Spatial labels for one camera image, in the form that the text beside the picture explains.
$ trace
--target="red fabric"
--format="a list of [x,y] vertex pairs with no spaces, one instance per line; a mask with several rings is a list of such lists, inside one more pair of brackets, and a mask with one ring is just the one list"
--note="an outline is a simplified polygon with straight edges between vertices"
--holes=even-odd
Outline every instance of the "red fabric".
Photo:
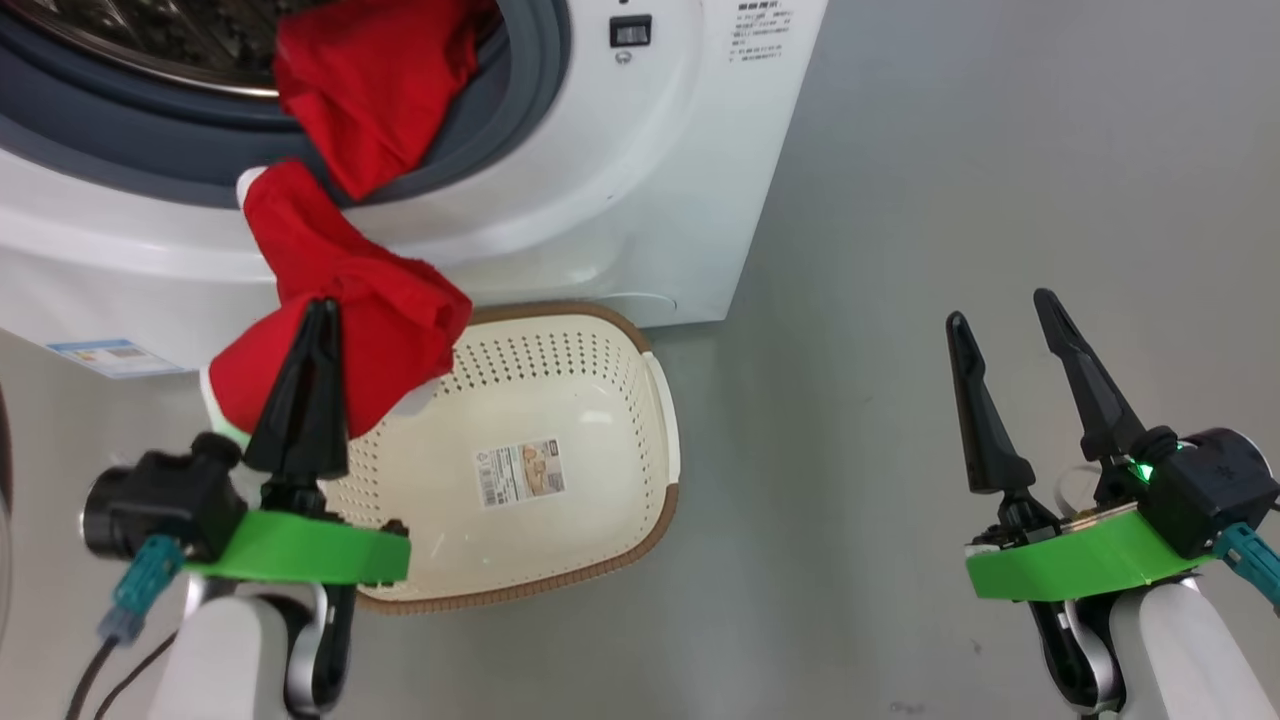
[[493,0],[340,0],[280,19],[275,85],[352,199],[415,168],[476,69]]
[[471,301],[431,265],[392,254],[353,228],[301,163],[269,168],[250,186],[244,217],[275,272],[280,309],[209,368],[223,415],[252,433],[307,302],[342,307],[351,437],[374,428],[404,395],[453,368]]

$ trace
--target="green bracket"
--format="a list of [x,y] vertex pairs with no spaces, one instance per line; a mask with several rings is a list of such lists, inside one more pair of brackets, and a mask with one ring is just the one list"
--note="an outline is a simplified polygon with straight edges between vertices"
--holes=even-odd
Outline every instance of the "green bracket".
[[255,583],[375,585],[407,578],[408,555],[406,537],[251,510],[218,562],[188,562],[187,569]]
[[965,568],[978,597],[1061,601],[1149,585],[1210,560],[1179,556],[1132,511],[1053,539],[974,555]]

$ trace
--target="beige plastic basket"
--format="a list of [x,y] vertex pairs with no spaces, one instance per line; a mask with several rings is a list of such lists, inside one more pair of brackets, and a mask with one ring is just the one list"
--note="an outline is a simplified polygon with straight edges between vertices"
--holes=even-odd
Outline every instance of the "beige plastic basket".
[[351,443],[324,483],[348,523],[410,528],[410,575],[361,588],[401,615],[526,597],[635,562],[676,511],[680,441],[648,342],[586,304],[476,313],[417,415]]

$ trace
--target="white washing machine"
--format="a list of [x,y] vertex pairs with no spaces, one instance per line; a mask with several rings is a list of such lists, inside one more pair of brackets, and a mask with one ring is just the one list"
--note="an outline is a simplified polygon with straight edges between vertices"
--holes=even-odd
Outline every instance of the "white washing machine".
[[[264,69],[273,13],[314,4],[0,0],[0,327],[146,352],[115,373],[142,374],[206,364],[276,306],[233,188],[280,158],[321,169]],[[348,217],[477,305],[723,319],[826,4],[498,0],[422,167]]]

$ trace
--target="floor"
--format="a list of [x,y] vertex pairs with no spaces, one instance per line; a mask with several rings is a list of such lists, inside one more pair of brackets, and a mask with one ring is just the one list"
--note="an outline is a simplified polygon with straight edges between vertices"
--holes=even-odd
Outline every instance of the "floor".
[[[833,1],[730,319],[652,333],[685,448],[666,539],[518,603],[358,616],[335,717],[1066,717],[1025,610],[966,584],[996,503],[965,488],[943,318],[969,314],[1044,500],[1080,459],[1038,286],[1148,424],[1280,454],[1276,27],[1263,0]],[[47,719],[118,573],[78,547],[83,488],[201,415],[188,379],[125,389],[10,337],[0,382],[20,583],[0,697]],[[1270,609],[1221,568],[1203,587],[1277,676]]]

